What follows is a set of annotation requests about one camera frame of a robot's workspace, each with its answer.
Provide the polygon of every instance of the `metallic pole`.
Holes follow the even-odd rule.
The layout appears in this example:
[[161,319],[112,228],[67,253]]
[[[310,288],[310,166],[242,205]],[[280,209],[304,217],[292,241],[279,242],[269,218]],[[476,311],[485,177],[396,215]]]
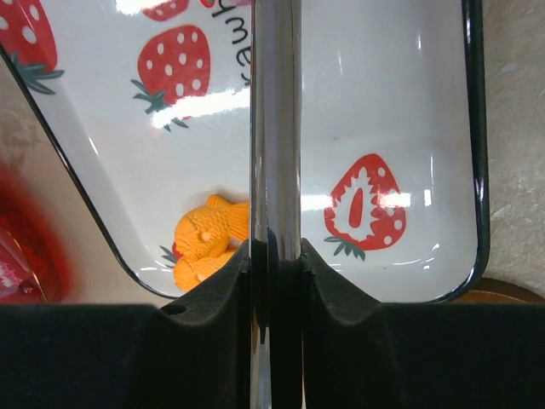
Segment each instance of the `metallic pole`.
[[301,0],[254,0],[252,27],[250,403],[290,409],[302,382]]

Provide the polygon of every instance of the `brown round object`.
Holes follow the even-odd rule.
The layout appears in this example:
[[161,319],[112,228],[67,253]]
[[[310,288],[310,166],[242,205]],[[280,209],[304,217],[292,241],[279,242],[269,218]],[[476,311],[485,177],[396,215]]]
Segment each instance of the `brown round object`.
[[497,279],[481,279],[475,288],[458,298],[456,302],[542,303],[545,299],[515,284]]

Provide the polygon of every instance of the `orange toy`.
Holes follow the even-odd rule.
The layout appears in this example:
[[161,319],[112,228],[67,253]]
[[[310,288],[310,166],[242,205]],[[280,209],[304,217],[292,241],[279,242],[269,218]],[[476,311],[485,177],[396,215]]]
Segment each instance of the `orange toy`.
[[234,253],[231,240],[248,238],[249,218],[247,202],[232,204],[216,194],[186,213],[175,230],[175,247],[182,254],[174,268],[176,285],[190,291],[222,268]]

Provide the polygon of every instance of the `black lettering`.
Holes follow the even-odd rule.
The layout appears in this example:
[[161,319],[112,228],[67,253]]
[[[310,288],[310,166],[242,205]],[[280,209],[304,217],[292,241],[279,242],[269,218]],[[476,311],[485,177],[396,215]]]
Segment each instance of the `black lettering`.
[[244,73],[240,74],[240,77],[244,80],[244,87],[250,86],[250,79],[244,75]]
[[220,6],[220,9],[218,11],[215,11],[214,13],[212,13],[212,17],[214,17],[214,18],[216,18],[219,15],[225,14],[226,12],[231,11],[231,10],[233,10],[233,9],[235,9],[237,7],[237,6],[225,7],[223,5],[223,0],[219,0],[218,5]]
[[250,57],[251,57],[251,47],[248,46],[244,49],[240,49],[237,52],[237,62],[240,66],[246,66],[246,64],[250,64]]
[[233,34],[236,34],[237,32],[242,32],[242,37],[239,39],[233,40],[233,44],[242,43],[246,38],[248,38],[248,30],[244,28],[244,19],[242,17],[231,17],[230,19],[225,20],[225,24],[229,25],[229,23],[233,21],[238,21],[240,23],[240,26],[235,27],[232,29]]

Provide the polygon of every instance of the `white tray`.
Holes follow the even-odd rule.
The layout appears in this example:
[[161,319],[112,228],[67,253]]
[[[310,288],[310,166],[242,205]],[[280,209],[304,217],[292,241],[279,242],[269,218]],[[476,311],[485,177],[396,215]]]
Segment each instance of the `white tray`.
[[[210,193],[248,198],[250,8],[2,1],[0,43],[34,64],[20,73],[112,249],[181,295],[165,259],[176,223]],[[167,19],[172,3],[187,7]],[[302,234],[382,301],[446,297],[480,273],[462,4],[331,4],[303,0]],[[175,107],[146,113],[146,99]]]

